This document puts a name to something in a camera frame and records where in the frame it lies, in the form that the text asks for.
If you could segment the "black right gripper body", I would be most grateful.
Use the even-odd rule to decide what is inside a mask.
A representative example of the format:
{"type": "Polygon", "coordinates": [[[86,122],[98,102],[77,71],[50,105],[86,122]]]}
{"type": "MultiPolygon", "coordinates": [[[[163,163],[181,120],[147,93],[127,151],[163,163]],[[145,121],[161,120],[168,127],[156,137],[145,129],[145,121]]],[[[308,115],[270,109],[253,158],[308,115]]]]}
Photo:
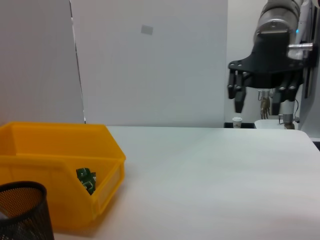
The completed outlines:
{"type": "Polygon", "coordinates": [[[258,33],[251,54],[228,64],[227,88],[299,87],[304,82],[305,63],[288,57],[289,43],[290,34],[287,31],[258,33]]]}

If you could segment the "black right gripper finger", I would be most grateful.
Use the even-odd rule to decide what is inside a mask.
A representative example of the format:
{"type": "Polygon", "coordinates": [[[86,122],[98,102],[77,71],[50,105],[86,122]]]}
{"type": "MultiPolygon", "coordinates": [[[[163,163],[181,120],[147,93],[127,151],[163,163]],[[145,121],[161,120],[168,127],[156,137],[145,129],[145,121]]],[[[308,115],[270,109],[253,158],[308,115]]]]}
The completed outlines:
{"type": "Polygon", "coordinates": [[[249,73],[232,69],[229,71],[227,92],[228,98],[234,100],[234,111],[236,113],[241,113],[243,110],[247,95],[246,87],[250,79],[251,75],[249,73]]]}
{"type": "Polygon", "coordinates": [[[302,71],[291,71],[277,75],[279,82],[276,84],[272,98],[271,114],[277,116],[281,113],[281,103],[295,101],[301,84],[304,83],[302,71]]]}

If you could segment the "green plastic wrapper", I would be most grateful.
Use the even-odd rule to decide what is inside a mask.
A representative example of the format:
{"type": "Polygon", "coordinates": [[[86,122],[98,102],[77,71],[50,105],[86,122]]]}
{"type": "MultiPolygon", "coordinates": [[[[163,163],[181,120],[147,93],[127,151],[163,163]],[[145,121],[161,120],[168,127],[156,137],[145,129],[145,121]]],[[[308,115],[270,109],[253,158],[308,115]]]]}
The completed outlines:
{"type": "Polygon", "coordinates": [[[86,191],[92,195],[96,190],[96,172],[91,172],[89,168],[78,168],[76,170],[76,175],[86,191]]]}

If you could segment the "black mesh pen holder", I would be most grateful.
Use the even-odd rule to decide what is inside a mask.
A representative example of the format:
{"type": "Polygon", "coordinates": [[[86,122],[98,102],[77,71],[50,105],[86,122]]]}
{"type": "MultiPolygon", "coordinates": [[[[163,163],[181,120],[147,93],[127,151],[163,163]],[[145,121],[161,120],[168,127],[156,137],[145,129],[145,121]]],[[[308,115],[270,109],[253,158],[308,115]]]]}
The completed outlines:
{"type": "Polygon", "coordinates": [[[17,181],[0,185],[0,240],[55,240],[42,184],[17,181]]]}

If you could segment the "bronze hand model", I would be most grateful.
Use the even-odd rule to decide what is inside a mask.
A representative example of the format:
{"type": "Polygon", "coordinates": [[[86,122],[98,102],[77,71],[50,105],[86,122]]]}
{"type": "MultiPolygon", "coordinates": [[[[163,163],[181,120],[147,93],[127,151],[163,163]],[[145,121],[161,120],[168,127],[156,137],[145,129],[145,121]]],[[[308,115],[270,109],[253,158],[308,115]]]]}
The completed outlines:
{"type": "Polygon", "coordinates": [[[258,101],[260,101],[260,118],[266,120],[271,115],[271,93],[269,89],[258,91],[258,101]]]}

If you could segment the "black shallow tray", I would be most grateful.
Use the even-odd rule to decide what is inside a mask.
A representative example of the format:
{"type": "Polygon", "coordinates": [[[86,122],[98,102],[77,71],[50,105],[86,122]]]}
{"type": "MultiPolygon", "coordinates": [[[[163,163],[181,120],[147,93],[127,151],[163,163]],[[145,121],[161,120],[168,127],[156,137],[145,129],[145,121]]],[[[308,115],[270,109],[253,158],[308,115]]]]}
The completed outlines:
{"type": "MultiPolygon", "coordinates": [[[[224,125],[223,125],[224,128],[229,128],[229,129],[232,129],[234,127],[234,124],[232,122],[225,122],[224,125]]],[[[240,126],[241,129],[255,129],[255,124],[254,123],[241,123],[241,126],[240,126]]]]}

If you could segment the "white plastic tub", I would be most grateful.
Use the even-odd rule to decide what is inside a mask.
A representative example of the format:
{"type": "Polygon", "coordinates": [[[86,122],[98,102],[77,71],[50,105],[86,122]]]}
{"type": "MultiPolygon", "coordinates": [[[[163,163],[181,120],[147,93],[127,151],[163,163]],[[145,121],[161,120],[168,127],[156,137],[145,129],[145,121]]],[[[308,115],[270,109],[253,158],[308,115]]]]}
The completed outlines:
{"type": "Polygon", "coordinates": [[[283,124],[280,124],[276,119],[260,119],[254,122],[254,127],[256,129],[278,129],[284,130],[283,124]]]}

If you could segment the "yellow plastic bin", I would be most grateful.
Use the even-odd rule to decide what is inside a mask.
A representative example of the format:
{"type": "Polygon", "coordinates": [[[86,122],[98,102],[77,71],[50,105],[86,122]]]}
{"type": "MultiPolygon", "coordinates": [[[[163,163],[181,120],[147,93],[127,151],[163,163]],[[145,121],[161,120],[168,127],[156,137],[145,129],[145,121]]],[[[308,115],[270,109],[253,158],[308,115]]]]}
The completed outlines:
{"type": "Polygon", "coordinates": [[[106,126],[10,122],[0,126],[0,185],[32,181],[47,190],[54,230],[92,225],[125,177],[125,154],[106,126]],[[96,172],[90,195],[76,170],[96,172]]]}

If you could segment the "black vertical rail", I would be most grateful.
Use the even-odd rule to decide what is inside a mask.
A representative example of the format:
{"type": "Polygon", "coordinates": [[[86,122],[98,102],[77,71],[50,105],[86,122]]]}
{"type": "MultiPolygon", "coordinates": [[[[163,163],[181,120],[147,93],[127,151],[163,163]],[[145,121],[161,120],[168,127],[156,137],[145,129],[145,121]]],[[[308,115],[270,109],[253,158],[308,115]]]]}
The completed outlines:
{"type": "Polygon", "coordinates": [[[318,68],[320,64],[320,0],[309,0],[311,7],[307,22],[305,40],[313,44],[313,49],[308,53],[310,67],[306,72],[303,87],[303,98],[311,98],[316,92],[318,68]]]}

